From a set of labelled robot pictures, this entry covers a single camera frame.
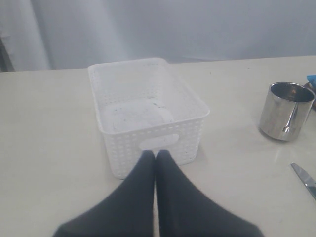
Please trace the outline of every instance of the table surface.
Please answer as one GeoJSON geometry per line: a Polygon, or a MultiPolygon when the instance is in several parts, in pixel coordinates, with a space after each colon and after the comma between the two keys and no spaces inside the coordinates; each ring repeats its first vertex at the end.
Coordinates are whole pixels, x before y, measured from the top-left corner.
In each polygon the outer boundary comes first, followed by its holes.
{"type": "MultiPolygon", "coordinates": [[[[173,65],[211,109],[196,160],[181,167],[208,197],[266,237],[316,236],[316,113],[299,138],[258,131],[268,87],[306,83],[316,57],[173,65]]],[[[0,73],[0,236],[49,237],[120,183],[97,129],[86,69],[0,73]]]]}

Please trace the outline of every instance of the knife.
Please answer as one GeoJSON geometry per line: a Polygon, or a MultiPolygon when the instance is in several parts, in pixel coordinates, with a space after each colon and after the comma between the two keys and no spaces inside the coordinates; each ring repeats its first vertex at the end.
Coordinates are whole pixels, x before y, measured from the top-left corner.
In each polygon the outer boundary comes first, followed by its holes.
{"type": "Polygon", "coordinates": [[[316,182],[315,180],[300,166],[295,163],[291,164],[297,176],[301,179],[307,190],[311,193],[316,200],[316,182]]]}

